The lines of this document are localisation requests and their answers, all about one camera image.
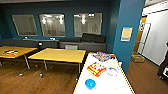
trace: wooden table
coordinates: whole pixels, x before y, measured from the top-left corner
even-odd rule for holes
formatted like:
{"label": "wooden table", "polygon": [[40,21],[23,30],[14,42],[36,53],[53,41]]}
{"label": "wooden table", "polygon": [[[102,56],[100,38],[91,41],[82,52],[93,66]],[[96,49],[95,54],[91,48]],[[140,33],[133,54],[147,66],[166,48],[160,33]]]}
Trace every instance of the wooden table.
{"label": "wooden table", "polygon": [[80,63],[82,63],[84,55],[84,50],[67,50],[67,49],[53,49],[53,48],[46,48],[32,56],[29,56],[29,59],[38,59],[44,60],[44,66],[47,70],[47,63],[48,61],[61,61],[61,62],[72,62],[79,64],[79,73],[80,73]]}
{"label": "wooden table", "polygon": [[[27,61],[26,54],[30,53],[30,52],[32,52],[32,51],[34,51],[36,49],[37,48],[2,46],[2,47],[0,47],[0,58],[13,58],[13,59],[15,59],[15,58],[18,58],[20,56],[24,56],[26,64],[27,64],[27,68],[30,69],[29,63]],[[11,50],[11,51],[18,51],[18,53],[15,54],[15,55],[9,56],[9,55],[7,55],[5,53],[5,51],[9,51],[9,50]]]}
{"label": "wooden table", "polygon": [[[99,77],[92,75],[87,67],[97,62],[105,67],[109,64],[115,65],[118,69],[117,76],[111,76],[106,70]],[[93,89],[88,89],[85,85],[87,79],[93,79],[96,86]],[[79,77],[78,83],[73,94],[135,94],[131,85],[129,84],[122,68],[119,66],[117,59],[110,59],[106,62],[100,62],[98,59],[89,54],[85,65],[82,69],[81,75]]]}

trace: orange packaging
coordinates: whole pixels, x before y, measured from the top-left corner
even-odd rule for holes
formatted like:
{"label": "orange packaging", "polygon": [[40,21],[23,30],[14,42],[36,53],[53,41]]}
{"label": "orange packaging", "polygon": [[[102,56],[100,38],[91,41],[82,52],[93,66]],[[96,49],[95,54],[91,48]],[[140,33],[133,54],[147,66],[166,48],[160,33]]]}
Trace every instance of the orange packaging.
{"label": "orange packaging", "polygon": [[87,70],[90,71],[95,77],[99,77],[101,73],[106,70],[106,67],[95,62],[92,65],[88,66]]}

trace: door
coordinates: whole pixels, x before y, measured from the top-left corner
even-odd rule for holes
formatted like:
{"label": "door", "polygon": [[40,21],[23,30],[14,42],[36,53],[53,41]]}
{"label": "door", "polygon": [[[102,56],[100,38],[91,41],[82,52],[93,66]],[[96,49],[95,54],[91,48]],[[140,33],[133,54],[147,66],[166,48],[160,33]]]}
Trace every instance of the door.
{"label": "door", "polygon": [[137,53],[137,51],[138,51],[138,47],[139,47],[139,44],[140,44],[140,40],[141,40],[141,37],[142,37],[142,33],[143,33],[144,26],[145,26],[145,22],[146,22],[146,17],[147,16],[143,16],[141,18],[140,25],[139,25],[139,30],[138,30],[138,34],[137,34],[137,38],[136,38],[136,42],[135,42],[134,49],[133,49],[133,53]]}

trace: paper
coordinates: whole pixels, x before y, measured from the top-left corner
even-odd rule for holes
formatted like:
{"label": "paper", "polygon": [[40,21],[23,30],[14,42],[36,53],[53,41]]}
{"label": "paper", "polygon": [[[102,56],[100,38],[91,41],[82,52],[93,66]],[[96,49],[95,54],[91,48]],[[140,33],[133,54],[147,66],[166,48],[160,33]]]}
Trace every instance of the paper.
{"label": "paper", "polygon": [[131,37],[131,34],[132,34],[132,28],[124,27],[121,37]]}
{"label": "paper", "polygon": [[123,27],[121,41],[130,41],[131,34],[132,34],[131,27]]}

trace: table leg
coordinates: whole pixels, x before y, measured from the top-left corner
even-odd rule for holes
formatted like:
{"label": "table leg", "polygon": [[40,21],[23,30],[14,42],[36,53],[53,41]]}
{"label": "table leg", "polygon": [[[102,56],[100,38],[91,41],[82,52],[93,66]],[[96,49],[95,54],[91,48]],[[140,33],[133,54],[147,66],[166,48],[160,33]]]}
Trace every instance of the table leg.
{"label": "table leg", "polygon": [[80,74],[80,63],[79,63],[79,74]]}
{"label": "table leg", "polygon": [[45,60],[44,60],[44,66],[45,66],[45,69],[47,70],[48,68],[47,68],[47,63],[45,62]]}
{"label": "table leg", "polygon": [[27,68],[30,69],[30,66],[29,66],[29,63],[28,63],[26,55],[24,55],[24,58],[25,58],[25,61],[26,61],[26,64],[27,64]]}
{"label": "table leg", "polygon": [[0,61],[0,66],[2,66],[2,62]]}
{"label": "table leg", "polygon": [[40,73],[40,78],[43,78],[43,75],[50,69],[52,69],[52,66],[47,68],[47,63],[44,60],[44,66],[45,66],[45,70],[43,72]]}

